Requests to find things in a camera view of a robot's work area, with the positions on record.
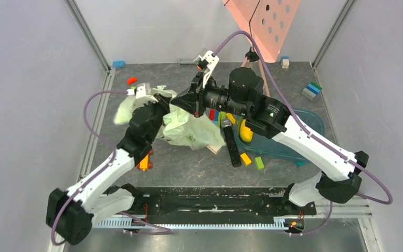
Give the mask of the orange yellow toy car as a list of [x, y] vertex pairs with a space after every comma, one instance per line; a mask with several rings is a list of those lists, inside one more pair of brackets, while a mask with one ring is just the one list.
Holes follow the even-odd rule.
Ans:
[[146, 172], [153, 168], [153, 163], [150, 160], [151, 155], [153, 155], [153, 150], [150, 150], [145, 158], [136, 166], [139, 170]]

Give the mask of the green wooden block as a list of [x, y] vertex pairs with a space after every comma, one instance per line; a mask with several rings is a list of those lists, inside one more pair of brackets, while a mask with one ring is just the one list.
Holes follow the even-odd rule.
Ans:
[[258, 156], [254, 159], [254, 163], [255, 163], [258, 171], [261, 171], [265, 168], [264, 162], [260, 156]]

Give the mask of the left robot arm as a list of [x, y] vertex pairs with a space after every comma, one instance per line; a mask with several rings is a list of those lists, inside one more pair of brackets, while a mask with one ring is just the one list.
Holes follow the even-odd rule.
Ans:
[[103, 163], [66, 190], [57, 188], [50, 193], [46, 224], [51, 227], [54, 245], [61, 244], [56, 235], [76, 245], [101, 221], [125, 210], [137, 214], [143, 209], [144, 200], [125, 188], [107, 196], [104, 192], [151, 151], [163, 117], [170, 112], [170, 98], [161, 94], [155, 94], [154, 98], [155, 101], [134, 110], [124, 137]]

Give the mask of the teal plastic tub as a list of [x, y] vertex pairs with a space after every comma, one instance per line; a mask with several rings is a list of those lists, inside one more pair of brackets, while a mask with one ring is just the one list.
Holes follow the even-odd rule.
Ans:
[[[325, 136], [324, 122], [318, 114], [304, 109], [294, 109], [294, 111], [310, 128], [320, 135]], [[251, 142], [243, 142], [239, 137], [239, 129], [236, 126], [234, 126], [234, 138], [237, 146], [246, 153], [270, 156], [275, 159], [286, 160], [293, 163], [309, 161], [288, 146], [257, 134], [253, 135]]]

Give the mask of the blue lego brick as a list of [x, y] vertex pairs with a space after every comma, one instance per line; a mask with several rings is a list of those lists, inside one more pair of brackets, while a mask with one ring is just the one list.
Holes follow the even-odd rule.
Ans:
[[125, 61], [124, 60], [116, 60], [112, 63], [112, 67], [115, 69], [120, 69], [125, 67]]

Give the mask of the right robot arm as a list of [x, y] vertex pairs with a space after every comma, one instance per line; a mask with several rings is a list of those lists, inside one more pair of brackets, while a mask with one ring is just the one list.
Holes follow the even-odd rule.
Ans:
[[263, 94], [263, 79], [246, 67], [234, 69], [228, 87], [217, 87], [212, 77], [200, 71], [190, 87], [171, 100], [171, 104], [200, 117], [207, 108], [246, 120], [255, 134], [281, 143], [315, 164], [321, 172], [302, 182], [288, 186], [282, 208], [296, 214], [315, 200], [327, 199], [345, 204], [359, 192], [362, 178], [357, 154], [341, 150], [304, 123], [281, 101]]

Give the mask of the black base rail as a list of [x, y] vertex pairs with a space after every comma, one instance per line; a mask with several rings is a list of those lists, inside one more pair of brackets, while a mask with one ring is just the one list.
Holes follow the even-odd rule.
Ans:
[[152, 224], [271, 224], [275, 217], [316, 215], [314, 202], [291, 204], [284, 187], [134, 187], [127, 213]]

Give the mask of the white blue small brick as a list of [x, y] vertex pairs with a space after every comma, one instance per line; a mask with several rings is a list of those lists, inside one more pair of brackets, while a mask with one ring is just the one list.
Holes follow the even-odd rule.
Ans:
[[288, 56], [283, 56], [281, 58], [281, 68], [282, 69], [288, 69], [289, 65], [290, 65], [290, 61], [289, 61]]

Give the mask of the yellow fake mango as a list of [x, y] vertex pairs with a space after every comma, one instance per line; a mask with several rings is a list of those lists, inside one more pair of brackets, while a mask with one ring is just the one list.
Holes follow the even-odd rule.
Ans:
[[239, 137], [243, 142], [249, 143], [252, 141], [253, 132], [246, 126], [246, 119], [243, 119], [239, 125]]

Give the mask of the long green block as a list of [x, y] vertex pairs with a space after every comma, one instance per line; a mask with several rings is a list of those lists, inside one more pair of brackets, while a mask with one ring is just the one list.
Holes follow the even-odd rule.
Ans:
[[221, 122], [225, 118], [226, 118], [226, 113], [225, 112], [219, 112], [219, 117], [218, 117], [218, 127], [219, 128], [221, 128]]

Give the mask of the teal small block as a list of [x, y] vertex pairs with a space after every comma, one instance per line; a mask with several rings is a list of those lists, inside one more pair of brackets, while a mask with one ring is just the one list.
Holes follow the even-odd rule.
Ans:
[[302, 167], [308, 163], [309, 163], [309, 161], [304, 161], [304, 162], [295, 162], [294, 164], [296, 165], [296, 167]]

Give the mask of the green avocado plastic bag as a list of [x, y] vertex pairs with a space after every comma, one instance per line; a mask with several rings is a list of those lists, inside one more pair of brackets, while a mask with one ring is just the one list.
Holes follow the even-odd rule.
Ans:
[[[158, 93], [168, 98], [177, 96], [177, 92], [166, 89], [165, 85], [151, 87], [151, 89], [153, 95]], [[192, 150], [202, 149], [208, 145], [226, 145], [220, 129], [206, 115], [196, 118], [177, 106], [170, 104], [169, 107], [170, 113], [163, 117], [163, 124], [158, 130], [157, 139], [171, 145], [187, 146]], [[128, 124], [132, 119], [133, 111], [137, 108], [134, 108], [126, 97], [118, 106], [113, 123], [115, 125]]]

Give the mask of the red arch block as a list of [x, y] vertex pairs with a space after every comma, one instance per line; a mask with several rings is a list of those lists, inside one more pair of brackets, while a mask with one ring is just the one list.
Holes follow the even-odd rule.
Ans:
[[136, 77], [131, 77], [131, 78], [129, 78], [127, 81], [126, 81], [126, 83], [129, 85], [129, 86], [131, 86], [131, 85], [133, 85], [134, 83], [136, 83], [138, 81], [138, 79], [136, 78]]

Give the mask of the cream lego brick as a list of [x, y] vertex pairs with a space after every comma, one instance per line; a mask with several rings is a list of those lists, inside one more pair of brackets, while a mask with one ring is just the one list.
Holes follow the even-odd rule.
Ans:
[[213, 145], [208, 145], [207, 149], [210, 150], [214, 154], [218, 154], [218, 152], [221, 150], [222, 146], [213, 146]]

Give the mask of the pink perforated panel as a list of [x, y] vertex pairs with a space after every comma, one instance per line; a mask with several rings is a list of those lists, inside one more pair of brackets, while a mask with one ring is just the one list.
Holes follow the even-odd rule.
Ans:
[[300, 0], [223, 1], [240, 29], [255, 40], [263, 60], [278, 61]]

